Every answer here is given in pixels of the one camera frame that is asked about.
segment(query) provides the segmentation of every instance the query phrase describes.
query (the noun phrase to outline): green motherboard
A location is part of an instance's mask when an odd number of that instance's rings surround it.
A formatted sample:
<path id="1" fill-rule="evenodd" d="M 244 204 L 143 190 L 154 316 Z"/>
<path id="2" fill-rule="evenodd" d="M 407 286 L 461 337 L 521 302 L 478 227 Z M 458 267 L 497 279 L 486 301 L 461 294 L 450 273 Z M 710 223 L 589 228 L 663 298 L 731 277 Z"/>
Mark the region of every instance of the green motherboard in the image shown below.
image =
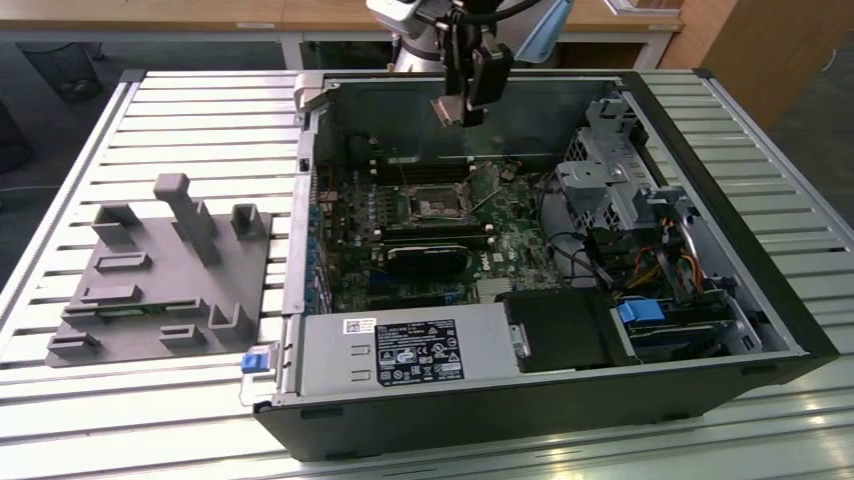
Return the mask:
<path id="1" fill-rule="evenodd" d="M 321 199 L 334 311 L 486 303 L 505 291 L 559 286 L 562 275 L 538 224 L 542 178 L 505 158 L 473 162 L 469 176 L 450 184 L 410 184 L 403 179 L 401 185 L 378 185 L 365 170 L 330 180 L 334 188 Z M 485 240 L 479 247 L 467 247 L 461 272 L 402 279 L 385 269 L 394 246 L 381 232 L 461 225 L 477 227 Z M 423 241 L 426 246 L 458 243 L 453 235 Z"/>

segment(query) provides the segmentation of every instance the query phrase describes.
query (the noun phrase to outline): wooden table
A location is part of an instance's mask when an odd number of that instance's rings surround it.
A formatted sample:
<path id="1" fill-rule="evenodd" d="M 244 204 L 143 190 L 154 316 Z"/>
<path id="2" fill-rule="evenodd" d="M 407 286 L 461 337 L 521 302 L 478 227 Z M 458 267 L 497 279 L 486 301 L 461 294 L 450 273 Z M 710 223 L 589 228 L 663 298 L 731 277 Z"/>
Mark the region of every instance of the wooden table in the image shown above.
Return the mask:
<path id="1" fill-rule="evenodd" d="M 276 30 L 283 7 L 284 0 L 0 0 L 0 30 Z"/>
<path id="2" fill-rule="evenodd" d="M 655 68 L 682 22 L 618 17 L 577 0 L 561 42 L 641 44 L 637 68 Z M 0 40 L 276 41 L 290 69 L 306 41 L 389 41 L 365 0 L 0 0 Z"/>
<path id="3" fill-rule="evenodd" d="M 662 68 L 706 67 L 764 128 L 854 28 L 854 0 L 685 0 Z"/>
<path id="4" fill-rule="evenodd" d="M 389 41 L 390 33 L 374 19 L 363 0 L 284 0 L 282 49 L 288 68 L 302 69 L 299 45 L 308 41 Z M 562 43 L 642 44 L 634 67 L 658 66 L 670 38 L 682 30 L 678 18 L 618 17 L 603 0 L 577 0 Z"/>

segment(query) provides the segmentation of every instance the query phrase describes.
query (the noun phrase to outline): floor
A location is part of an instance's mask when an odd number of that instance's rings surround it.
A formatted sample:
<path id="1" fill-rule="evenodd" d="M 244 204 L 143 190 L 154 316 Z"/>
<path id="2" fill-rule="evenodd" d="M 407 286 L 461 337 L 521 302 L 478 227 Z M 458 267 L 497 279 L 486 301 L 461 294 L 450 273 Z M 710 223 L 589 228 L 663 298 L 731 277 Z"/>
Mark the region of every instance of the floor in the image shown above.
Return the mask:
<path id="1" fill-rule="evenodd" d="M 268 43 L 183 44 L 180 49 L 171 43 L 108 44 L 104 53 L 107 58 L 96 63 L 96 70 L 107 92 L 112 91 L 126 69 L 284 68 L 279 47 Z M 317 61 L 318 52 L 306 53 L 307 61 Z M 365 55 L 375 56 L 377 52 Z M 83 103 L 63 102 L 14 44 L 0 43 L 0 65 L 0 102 L 7 105 L 38 151 L 35 161 L 0 175 L 2 287 L 98 121 L 108 94 L 102 93 Z M 833 65 L 817 76 L 770 131 L 772 138 L 849 223 L 854 223 L 853 86 L 854 34 L 840 48 Z"/>

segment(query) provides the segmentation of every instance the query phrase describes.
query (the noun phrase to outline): warning label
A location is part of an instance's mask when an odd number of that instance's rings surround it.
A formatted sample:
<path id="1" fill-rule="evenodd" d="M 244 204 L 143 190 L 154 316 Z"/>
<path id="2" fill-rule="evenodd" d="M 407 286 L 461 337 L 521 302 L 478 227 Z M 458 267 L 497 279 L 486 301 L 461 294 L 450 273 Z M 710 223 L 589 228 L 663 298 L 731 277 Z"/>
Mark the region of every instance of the warning label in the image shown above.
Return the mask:
<path id="1" fill-rule="evenodd" d="M 377 325 L 374 335 L 383 387 L 465 378 L 454 320 Z"/>

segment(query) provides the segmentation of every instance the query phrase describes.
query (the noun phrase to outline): metal bracket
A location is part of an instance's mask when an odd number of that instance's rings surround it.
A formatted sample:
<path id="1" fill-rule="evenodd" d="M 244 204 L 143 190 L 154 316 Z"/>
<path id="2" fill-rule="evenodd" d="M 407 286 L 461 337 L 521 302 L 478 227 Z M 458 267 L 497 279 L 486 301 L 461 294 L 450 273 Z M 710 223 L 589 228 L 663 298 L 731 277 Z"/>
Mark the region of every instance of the metal bracket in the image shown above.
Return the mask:
<path id="1" fill-rule="evenodd" d="M 296 111 L 306 113 L 326 102 L 326 77 L 323 73 L 300 73 L 294 81 L 294 104 Z"/>
<path id="2" fill-rule="evenodd" d="M 282 314 L 303 313 L 306 308 L 306 261 L 308 251 L 308 224 L 311 206 L 311 176 L 294 179 L 294 209 L 291 213 L 291 244 L 287 257 L 284 302 Z"/>
<path id="3" fill-rule="evenodd" d="M 587 121 L 595 132 L 629 134 L 638 123 L 631 105 L 622 99 L 606 98 L 587 107 Z"/>
<path id="4" fill-rule="evenodd" d="M 565 188 L 605 188 L 629 181 L 626 173 L 599 162 L 562 162 L 558 175 Z"/>

